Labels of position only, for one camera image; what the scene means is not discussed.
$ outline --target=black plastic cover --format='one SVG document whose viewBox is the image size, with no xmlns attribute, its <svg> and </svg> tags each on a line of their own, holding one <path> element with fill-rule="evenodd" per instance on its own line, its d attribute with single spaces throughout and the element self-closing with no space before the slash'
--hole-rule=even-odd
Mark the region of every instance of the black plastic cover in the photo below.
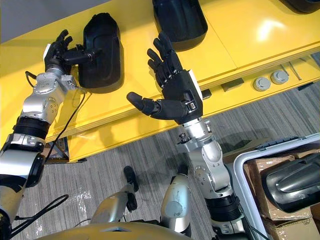
<svg viewBox="0 0 320 240">
<path fill-rule="evenodd" d="M 121 87 L 123 47 L 116 21 L 109 13 L 94 15 L 83 30 L 85 50 L 101 49 L 91 62 L 79 64 L 79 84 L 94 93 L 109 93 Z"/>
<path fill-rule="evenodd" d="M 320 202 L 320 154 L 267 168 L 261 182 L 270 202 L 286 213 L 314 205 Z"/>
<path fill-rule="evenodd" d="M 310 14 L 320 9 L 320 0 L 285 0 L 301 13 Z"/>
<path fill-rule="evenodd" d="M 165 32 L 176 51 L 202 42 L 208 24 L 198 0 L 152 0 L 159 33 Z"/>
</svg>

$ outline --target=robotic arm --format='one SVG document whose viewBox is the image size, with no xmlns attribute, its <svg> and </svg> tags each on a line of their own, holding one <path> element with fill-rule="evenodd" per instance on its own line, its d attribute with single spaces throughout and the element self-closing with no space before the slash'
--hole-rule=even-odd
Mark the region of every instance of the robotic arm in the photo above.
<svg viewBox="0 0 320 240">
<path fill-rule="evenodd" d="M 127 99 L 141 112 L 155 119 L 175 120 L 182 134 L 177 149 L 188 153 L 194 175 L 205 198 L 211 225 L 218 236 L 244 233 L 239 200 L 230 184 L 230 175 L 215 140 L 210 122 L 204 121 L 200 88 L 192 71 L 182 68 L 169 38 L 161 32 L 153 42 L 160 57 L 152 50 L 148 65 L 162 88 L 164 99 L 153 101 L 130 92 Z"/>
<path fill-rule="evenodd" d="M 9 239 L 26 188 L 41 179 L 46 157 L 41 153 L 50 125 L 57 116 L 66 94 L 77 88 L 70 75 L 71 65 L 88 62 L 98 49 L 68 50 L 72 37 L 64 30 L 44 58 L 45 72 L 36 77 L 32 94 L 23 103 L 22 112 L 0 151 L 0 236 Z"/>
</svg>

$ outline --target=yellow table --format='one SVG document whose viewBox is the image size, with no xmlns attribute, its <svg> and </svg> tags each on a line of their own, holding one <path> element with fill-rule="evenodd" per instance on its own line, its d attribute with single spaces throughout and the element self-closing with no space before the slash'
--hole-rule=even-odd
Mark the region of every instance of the yellow table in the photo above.
<svg viewBox="0 0 320 240">
<path fill-rule="evenodd" d="M 319 68 L 308 58 L 307 62 L 294 62 L 298 72 L 305 74 L 303 80 L 294 79 L 292 73 L 289 82 L 273 84 L 266 92 L 255 91 L 252 87 L 254 77 L 264 74 L 261 71 L 270 71 L 273 67 L 279 69 L 281 63 L 320 51 L 320 11 L 297 14 L 278 0 L 200 0 L 200 4 L 208 22 L 205 39 L 200 45 L 178 55 L 183 67 L 193 70 L 201 89 L 210 88 L 212 91 L 213 97 L 204 102 L 207 116 L 320 77 Z M 130 91 L 148 98 L 161 97 L 147 65 L 146 51 L 153 47 L 153 39 L 158 35 L 152 1 L 112 0 L 1 44 L 1 145 L 12 131 L 24 99 L 32 92 L 24 72 L 28 70 L 38 74 L 44 71 L 44 48 L 62 29 L 68 29 L 74 39 L 73 45 L 82 43 L 84 26 L 100 12 L 110 13 L 121 32 L 124 85 L 112 93 L 87 95 L 85 104 L 62 135 L 69 136 L 71 160 L 175 126 L 172 121 L 157 121 L 137 114 L 126 100 Z M 220 84 L 239 77 L 245 79 L 241 87 L 230 92 L 222 91 Z M 50 127 L 47 142 L 62 130 L 80 99 L 78 92 L 67 96 Z M 85 142 L 95 143 L 85 146 Z"/>
</svg>

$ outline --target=gray carpet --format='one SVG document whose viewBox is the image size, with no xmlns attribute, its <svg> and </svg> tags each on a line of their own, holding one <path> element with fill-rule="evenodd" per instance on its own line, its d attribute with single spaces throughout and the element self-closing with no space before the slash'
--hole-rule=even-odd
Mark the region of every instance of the gray carpet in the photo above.
<svg viewBox="0 0 320 240">
<path fill-rule="evenodd" d="M 211 117 L 211 123 L 224 153 L 235 149 L 243 140 L 306 136 L 319 132 L 320 82 L 302 91 L 292 89 L 215 115 Z M 123 186 L 122 170 L 126 165 L 133 166 L 140 184 L 136 194 L 138 209 L 127 212 L 127 221 L 159 219 L 162 198 L 171 177 L 181 162 L 189 161 L 175 148 L 178 134 L 178 129 L 160 133 L 91 156 L 85 163 L 46 166 L 41 183 L 26 191 L 18 215 L 31 216 L 60 195 L 69 194 L 70 197 L 14 239 L 34 239 L 72 228 L 90 218 L 104 198 Z M 192 237 L 210 240 L 213 231 L 209 214 L 193 178 L 190 187 Z"/>
</svg>

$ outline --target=black cable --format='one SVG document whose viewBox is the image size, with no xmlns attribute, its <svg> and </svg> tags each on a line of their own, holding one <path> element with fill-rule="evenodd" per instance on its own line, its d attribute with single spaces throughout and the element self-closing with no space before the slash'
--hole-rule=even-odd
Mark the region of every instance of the black cable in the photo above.
<svg viewBox="0 0 320 240">
<path fill-rule="evenodd" d="M 36 75 L 34 75 L 34 74 L 32 74 L 32 73 L 31 73 L 31 72 L 29 72 L 29 71 L 25 71 L 25 77 L 26 77 L 26 80 L 28 81 L 28 83 L 30 84 L 30 86 L 33 88 L 33 87 L 34 87 L 34 85 L 31 83 L 31 81 L 30 81 L 29 77 L 31 77 L 31 78 L 33 78 L 33 79 L 36 79 L 36 78 L 37 78 L 37 76 L 36 76 Z"/>
<path fill-rule="evenodd" d="M 53 151 L 53 149 L 54 149 L 54 147 L 55 147 L 58 139 L 60 138 L 61 134 L 63 134 L 64 131 L 67 129 L 70 121 L 72 120 L 72 118 L 74 117 L 74 115 L 76 114 L 76 112 L 78 111 L 78 109 L 80 108 L 80 106 L 82 105 L 82 103 L 84 102 L 85 97 L 86 97 L 86 93 L 85 93 L 84 90 L 82 90 L 82 92 L 83 92 L 82 100 L 80 101 L 80 103 L 79 103 L 79 105 L 76 107 L 76 109 L 73 111 L 73 113 L 72 113 L 72 115 L 70 116 L 69 120 L 66 122 L 63 130 L 59 133 L 59 135 L 58 135 L 58 136 L 55 138 L 55 140 L 53 141 L 52 146 L 51 146 L 51 148 L 50 148 L 50 150 L 49 150 L 49 153 L 48 153 L 48 155 L 46 156 L 46 161 L 49 159 L 50 154 L 52 153 L 52 151 Z"/>
<path fill-rule="evenodd" d="M 17 219 L 28 219 L 28 220 L 24 221 L 20 225 L 18 225 L 15 228 L 13 228 L 9 239 L 13 238 L 15 235 L 17 235 L 22 230 L 27 228 L 30 224 L 32 224 L 34 221 L 36 221 L 42 215 L 46 214 L 47 212 L 49 212 L 50 210 L 54 209 L 55 207 L 58 207 L 60 204 L 62 204 L 64 201 L 66 201 L 68 199 L 68 197 L 69 197 L 69 195 L 65 194 L 65 195 L 62 195 L 62 196 L 56 198 L 55 200 L 50 202 L 47 206 L 45 206 L 41 211 L 39 211 L 34 216 L 31 216 L 31 217 L 19 217 L 19 216 L 17 216 L 16 217 Z"/>
<path fill-rule="evenodd" d="M 253 231 L 255 231 L 257 234 L 259 234 L 261 237 L 263 237 L 264 239 L 270 240 L 270 238 L 268 238 L 267 236 L 265 236 L 262 232 L 260 232 L 258 229 L 254 228 L 254 227 L 251 226 L 250 224 L 249 224 L 249 227 L 250 227 Z"/>
<path fill-rule="evenodd" d="M 79 222 L 77 225 L 74 226 L 74 228 L 78 227 L 80 224 L 86 222 L 86 221 L 90 221 L 91 218 L 87 218 L 86 220 L 82 220 L 81 222 Z"/>
</svg>

